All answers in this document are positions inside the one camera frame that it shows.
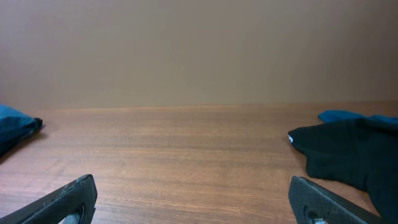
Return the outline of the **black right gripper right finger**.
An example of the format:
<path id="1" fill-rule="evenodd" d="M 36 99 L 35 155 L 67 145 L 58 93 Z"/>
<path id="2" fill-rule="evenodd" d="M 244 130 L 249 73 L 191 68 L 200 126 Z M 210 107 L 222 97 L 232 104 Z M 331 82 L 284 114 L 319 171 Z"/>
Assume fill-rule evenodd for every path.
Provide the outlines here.
<path id="1" fill-rule="evenodd" d="M 288 197 L 298 224 L 384 223 L 377 215 L 305 177 L 292 177 Z"/>

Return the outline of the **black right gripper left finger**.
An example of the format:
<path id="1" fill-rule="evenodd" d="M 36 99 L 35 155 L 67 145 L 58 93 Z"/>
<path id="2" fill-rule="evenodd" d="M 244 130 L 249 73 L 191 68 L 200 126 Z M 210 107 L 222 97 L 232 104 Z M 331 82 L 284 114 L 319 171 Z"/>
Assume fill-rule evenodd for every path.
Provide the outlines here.
<path id="1" fill-rule="evenodd" d="M 98 197 L 95 180 L 86 174 L 1 218 L 2 224 L 90 224 Z"/>

